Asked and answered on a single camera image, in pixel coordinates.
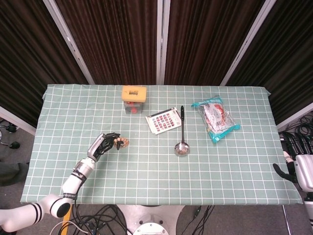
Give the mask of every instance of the metal ladle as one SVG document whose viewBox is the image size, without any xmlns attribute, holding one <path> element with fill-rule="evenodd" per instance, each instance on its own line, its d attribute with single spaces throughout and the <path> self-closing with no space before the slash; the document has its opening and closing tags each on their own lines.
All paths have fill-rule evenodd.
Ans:
<svg viewBox="0 0 313 235">
<path fill-rule="evenodd" d="M 184 106 L 181 106 L 180 108 L 180 117 L 181 117 L 181 142 L 176 144 L 174 147 L 175 154 L 177 156 L 183 156 L 190 152 L 190 147 L 185 142 L 185 139 L 184 139 L 184 120 L 185 120 Z"/>
</svg>

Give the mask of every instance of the snack package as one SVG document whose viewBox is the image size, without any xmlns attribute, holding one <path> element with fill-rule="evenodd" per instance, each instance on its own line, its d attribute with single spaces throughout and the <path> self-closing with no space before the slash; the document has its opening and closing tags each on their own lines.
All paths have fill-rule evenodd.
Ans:
<svg viewBox="0 0 313 235">
<path fill-rule="evenodd" d="M 195 107 L 200 113 L 214 143 L 232 130 L 240 129 L 240 125 L 235 123 L 230 112 L 224 108 L 223 101 L 219 96 L 193 103 L 191 107 Z"/>
</svg>

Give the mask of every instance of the gray floor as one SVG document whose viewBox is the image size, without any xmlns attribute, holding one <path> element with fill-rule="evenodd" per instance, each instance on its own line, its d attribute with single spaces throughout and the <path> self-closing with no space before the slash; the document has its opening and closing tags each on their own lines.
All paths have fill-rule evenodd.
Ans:
<svg viewBox="0 0 313 235">
<path fill-rule="evenodd" d="M 21 144 L 19 149 L 10 149 L 0 145 L 0 159 L 3 162 L 28 162 L 34 142 L 34 137 L 19 129 L 16 133 L 9 134 L 3 132 L 2 141 L 18 141 Z M 23 182 L 0 187 L 0 209 L 12 209 L 21 206 L 20 198 L 22 195 Z M 92 214 L 100 209 L 101 205 L 82 205 L 81 213 Z M 196 207 L 188 206 L 183 209 L 177 223 L 177 234 L 180 235 L 192 219 Z M 304 205 L 286 206 L 289 217 L 291 231 L 293 235 L 309 235 L 311 227 L 306 214 Z M 201 219 L 204 210 L 197 219 L 190 225 L 190 228 L 184 233 L 190 235 L 194 227 Z M 31 234 L 49 234 L 56 223 L 61 221 L 51 215 L 46 214 L 43 221 L 39 224 L 22 229 L 17 232 L 18 235 Z M 284 214 L 281 206 L 216 206 L 211 214 L 204 230 L 205 235 L 287 235 L 287 227 L 284 220 Z"/>
</svg>

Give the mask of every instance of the brown curtain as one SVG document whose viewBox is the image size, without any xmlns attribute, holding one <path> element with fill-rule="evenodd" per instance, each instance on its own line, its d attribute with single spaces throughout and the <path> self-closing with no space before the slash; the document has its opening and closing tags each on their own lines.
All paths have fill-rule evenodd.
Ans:
<svg viewBox="0 0 313 235">
<path fill-rule="evenodd" d="M 171 0 L 165 84 L 219 85 L 263 0 Z"/>
<path fill-rule="evenodd" d="M 56 0 L 96 84 L 156 83 L 156 0 Z"/>
<path fill-rule="evenodd" d="M 276 124 L 313 102 L 313 1 L 277 1 L 227 86 L 262 86 Z"/>
<path fill-rule="evenodd" d="M 33 126 L 49 83 L 87 81 L 42 1 L 2 0 L 0 106 Z"/>
</svg>

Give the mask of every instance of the green grid tablecloth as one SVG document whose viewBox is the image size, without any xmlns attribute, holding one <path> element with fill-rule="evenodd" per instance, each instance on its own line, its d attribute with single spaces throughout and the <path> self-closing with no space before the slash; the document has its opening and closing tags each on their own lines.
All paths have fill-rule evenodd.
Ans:
<svg viewBox="0 0 313 235">
<path fill-rule="evenodd" d="M 225 205 L 302 203 L 287 172 L 268 101 L 260 87 L 147 86 L 143 112 L 125 114 L 122 86 L 48 85 L 22 202 L 37 202 L 61 186 L 101 133 L 120 133 L 130 146 L 104 154 L 79 191 L 78 203 Z M 241 129 L 214 144 L 193 102 L 219 94 Z M 180 128 L 150 132 L 145 116 L 185 106 L 187 157 L 174 146 Z"/>
</svg>

